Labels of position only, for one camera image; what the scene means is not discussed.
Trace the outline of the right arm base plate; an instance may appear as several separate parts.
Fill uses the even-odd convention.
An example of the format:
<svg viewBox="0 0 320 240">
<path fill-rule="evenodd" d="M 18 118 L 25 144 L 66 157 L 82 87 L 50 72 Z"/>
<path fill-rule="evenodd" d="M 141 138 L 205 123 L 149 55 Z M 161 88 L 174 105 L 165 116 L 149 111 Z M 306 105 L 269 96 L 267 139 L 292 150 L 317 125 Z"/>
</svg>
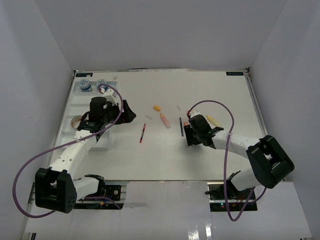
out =
<svg viewBox="0 0 320 240">
<path fill-rule="evenodd" d="M 227 199 L 230 212 L 239 212 L 248 199 L 251 192 L 251 188 L 247 188 L 243 191 L 233 191 L 227 188 Z M 226 212 L 226 201 L 224 197 L 224 185 L 223 183 L 208 184 L 207 190 L 204 192 L 209 198 L 209 205 L 211 212 Z M 248 204 L 244 208 L 244 211 L 252 212 L 257 211 L 257 203 L 255 202 L 256 195 L 253 193 L 249 198 Z"/>
</svg>

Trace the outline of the red gel pen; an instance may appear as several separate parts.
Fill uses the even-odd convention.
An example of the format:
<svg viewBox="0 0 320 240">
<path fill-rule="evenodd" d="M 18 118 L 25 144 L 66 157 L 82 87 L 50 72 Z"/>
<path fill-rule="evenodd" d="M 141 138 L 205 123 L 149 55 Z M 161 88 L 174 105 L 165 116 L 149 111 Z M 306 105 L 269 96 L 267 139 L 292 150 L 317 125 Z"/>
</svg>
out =
<svg viewBox="0 0 320 240">
<path fill-rule="evenodd" d="M 141 131 L 141 135 L 140 135 L 140 138 L 139 138 L 139 143 L 142 143 L 143 141 L 143 137 L 144 137 L 144 133 L 145 133 L 145 130 L 146 130 L 146 123 L 143 124 L 143 128 L 142 128 L 142 131 Z"/>
</svg>

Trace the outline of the large clear tape roll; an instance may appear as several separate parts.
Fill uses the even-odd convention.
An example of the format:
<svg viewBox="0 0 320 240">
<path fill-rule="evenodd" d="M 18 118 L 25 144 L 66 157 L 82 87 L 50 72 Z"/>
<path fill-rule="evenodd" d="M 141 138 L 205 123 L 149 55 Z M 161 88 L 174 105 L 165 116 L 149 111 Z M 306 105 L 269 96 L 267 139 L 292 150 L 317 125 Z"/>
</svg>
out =
<svg viewBox="0 0 320 240">
<path fill-rule="evenodd" d="M 80 125 L 80 122 L 82 120 L 82 116 L 81 115 L 77 115 L 75 117 L 73 117 L 70 121 L 70 125 L 73 129 L 77 129 Z"/>
</svg>

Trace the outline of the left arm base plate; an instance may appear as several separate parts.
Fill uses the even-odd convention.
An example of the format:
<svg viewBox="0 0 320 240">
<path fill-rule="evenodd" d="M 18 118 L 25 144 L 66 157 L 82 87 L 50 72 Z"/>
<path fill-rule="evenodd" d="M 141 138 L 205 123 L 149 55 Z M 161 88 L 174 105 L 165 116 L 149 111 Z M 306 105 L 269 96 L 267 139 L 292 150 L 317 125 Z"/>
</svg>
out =
<svg viewBox="0 0 320 240">
<path fill-rule="evenodd" d="M 126 187 L 107 184 L 101 192 L 90 194 L 77 201 L 76 210 L 121 210 L 126 198 Z"/>
</svg>

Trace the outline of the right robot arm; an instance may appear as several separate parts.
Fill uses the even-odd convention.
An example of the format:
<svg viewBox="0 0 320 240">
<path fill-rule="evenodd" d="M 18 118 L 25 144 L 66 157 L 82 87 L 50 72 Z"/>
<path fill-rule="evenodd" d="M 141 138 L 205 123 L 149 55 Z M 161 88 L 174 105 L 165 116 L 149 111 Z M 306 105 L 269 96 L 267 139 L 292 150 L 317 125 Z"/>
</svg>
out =
<svg viewBox="0 0 320 240">
<path fill-rule="evenodd" d="M 218 126 L 211 128 L 198 111 L 188 114 L 188 122 L 183 127 L 188 146 L 224 150 L 226 154 L 231 152 L 249 161 L 250 169 L 236 171 L 226 178 L 225 192 L 233 200 L 253 187 L 272 189 L 295 169 L 290 157 L 271 135 L 253 138 L 228 133 Z"/>
</svg>

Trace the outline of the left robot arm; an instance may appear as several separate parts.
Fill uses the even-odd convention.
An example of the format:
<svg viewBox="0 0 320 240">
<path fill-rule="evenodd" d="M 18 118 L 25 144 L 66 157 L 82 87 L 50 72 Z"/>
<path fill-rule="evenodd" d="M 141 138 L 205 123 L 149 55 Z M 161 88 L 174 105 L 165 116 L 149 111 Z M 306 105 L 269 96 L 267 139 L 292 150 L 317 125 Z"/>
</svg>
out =
<svg viewBox="0 0 320 240">
<path fill-rule="evenodd" d="M 89 111 L 82 115 L 73 141 L 49 167 L 36 172 L 37 207 L 67 214 L 78 200 L 91 197 L 99 200 L 105 196 L 106 185 L 102 176 L 86 174 L 75 179 L 76 171 L 106 131 L 114 125 L 131 123 L 136 114 L 115 88 L 103 87 L 103 84 L 99 86 L 102 95 L 93 97 Z"/>
</svg>

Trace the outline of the blue cleaning gel jar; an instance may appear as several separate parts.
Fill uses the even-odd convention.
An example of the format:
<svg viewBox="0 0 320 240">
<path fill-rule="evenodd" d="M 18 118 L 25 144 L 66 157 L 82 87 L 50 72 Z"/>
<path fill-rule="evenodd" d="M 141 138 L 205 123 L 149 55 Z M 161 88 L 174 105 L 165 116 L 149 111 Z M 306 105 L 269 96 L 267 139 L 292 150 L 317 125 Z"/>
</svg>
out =
<svg viewBox="0 0 320 240">
<path fill-rule="evenodd" d="M 92 92 L 92 85 L 89 79 L 83 78 L 78 82 L 78 86 L 82 92 Z"/>
<path fill-rule="evenodd" d="M 107 81 L 105 79 L 99 79 L 96 82 L 96 87 L 101 94 L 104 94 L 108 90 Z"/>
</svg>

